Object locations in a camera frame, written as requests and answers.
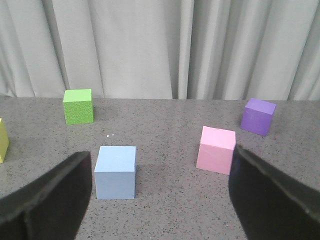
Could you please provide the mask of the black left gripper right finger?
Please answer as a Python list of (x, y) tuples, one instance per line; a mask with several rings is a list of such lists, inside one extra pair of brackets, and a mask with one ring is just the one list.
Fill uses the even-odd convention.
[(318, 240), (320, 193), (236, 145), (229, 195), (249, 240)]

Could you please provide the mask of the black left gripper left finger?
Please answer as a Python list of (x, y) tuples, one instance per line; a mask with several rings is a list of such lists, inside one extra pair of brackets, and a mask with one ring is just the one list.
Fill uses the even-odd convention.
[(92, 193), (92, 161), (76, 152), (0, 200), (2, 240), (73, 240)]

